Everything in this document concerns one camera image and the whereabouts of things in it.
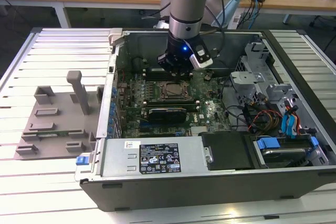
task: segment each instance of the aluminum extrusion table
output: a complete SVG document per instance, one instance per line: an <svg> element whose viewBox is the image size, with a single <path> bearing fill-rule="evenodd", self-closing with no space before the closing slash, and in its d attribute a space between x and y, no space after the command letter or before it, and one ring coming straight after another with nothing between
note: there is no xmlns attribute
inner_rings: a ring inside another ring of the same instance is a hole
<svg viewBox="0 0 336 224"><path fill-rule="evenodd" d="M332 106L336 104L334 66L307 36L296 31L272 32L336 119ZM103 212L75 182L75 159L12 160L35 103L37 85L50 85L55 92L72 91L65 79L69 69L81 70L88 91L104 84L110 56L108 33L109 29L43 29L31 33L0 81L1 224L336 221L336 184L300 199Z"/></svg>

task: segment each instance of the power supply label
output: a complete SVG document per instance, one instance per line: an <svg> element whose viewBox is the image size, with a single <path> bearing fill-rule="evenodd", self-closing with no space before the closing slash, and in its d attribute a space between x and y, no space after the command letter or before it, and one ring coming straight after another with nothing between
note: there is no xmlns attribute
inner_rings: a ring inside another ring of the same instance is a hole
<svg viewBox="0 0 336 224"><path fill-rule="evenodd" d="M140 173L180 173L181 162L178 144L141 144Z"/></svg>

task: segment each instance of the motherboard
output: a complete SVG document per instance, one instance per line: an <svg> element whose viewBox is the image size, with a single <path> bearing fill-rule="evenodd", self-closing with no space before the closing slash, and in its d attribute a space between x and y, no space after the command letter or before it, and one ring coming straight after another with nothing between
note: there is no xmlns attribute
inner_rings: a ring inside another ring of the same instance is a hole
<svg viewBox="0 0 336 224"><path fill-rule="evenodd" d="M197 136L200 132L230 130L220 100L221 78L206 71L179 81L148 81L122 73L118 110L122 138Z"/></svg>

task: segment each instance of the floor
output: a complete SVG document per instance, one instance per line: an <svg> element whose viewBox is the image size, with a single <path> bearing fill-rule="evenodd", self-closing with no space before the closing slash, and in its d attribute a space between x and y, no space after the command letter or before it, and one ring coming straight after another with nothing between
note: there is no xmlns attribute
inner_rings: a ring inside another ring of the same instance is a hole
<svg viewBox="0 0 336 224"><path fill-rule="evenodd" d="M25 38L28 36L31 27L59 27L58 19L53 15L49 7L19 7L7 6L8 16L0 17L0 77L19 51ZM19 13L29 22L27 24ZM155 19L141 19L143 13L138 10L129 9L84 9L69 8L68 15L72 27L137 27L149 28L156 24ZM314 16L293 16L289 24L284 25L284 15L260 14L253 29L303 29L313 41L324 49L330 39L336 35L336 19L322 17L318 19L314 27L309 24ZM326 54L336 60L336 40L329 46Z"/></svg>

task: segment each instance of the blue latch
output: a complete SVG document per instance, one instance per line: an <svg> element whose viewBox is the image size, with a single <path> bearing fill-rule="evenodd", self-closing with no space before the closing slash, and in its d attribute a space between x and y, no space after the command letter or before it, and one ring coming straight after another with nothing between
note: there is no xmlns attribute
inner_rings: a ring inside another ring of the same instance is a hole
<svg viewBox="0 0 336 224"><path fill-rule="evenodd" d="M291 138L295 138L295 136L293 135L294 123L295 123L295 117L293 115L285 114L284 117L282 118L281 130L283 133L286 133L286 135L290 136Z"/></svg>
<svg viewBox="0 0 336 224"><path fill-rule="evenodd" d="M257 141L259 149L276 149L280 144L276 137L263 137Z"/></svg>
<svg viewBox="0 0 336 224"><path fill-rule="evenodd" d="M78 156L76 158L76 165L88 165L89 157L88 156Z"/></svg>
<svg viewBox="0 0 336 224"><path fill-rule="evenodd" d="M310 138L310 141L313 144L314 148L316 148L319 145L319 141L314 136Z"/></svg>

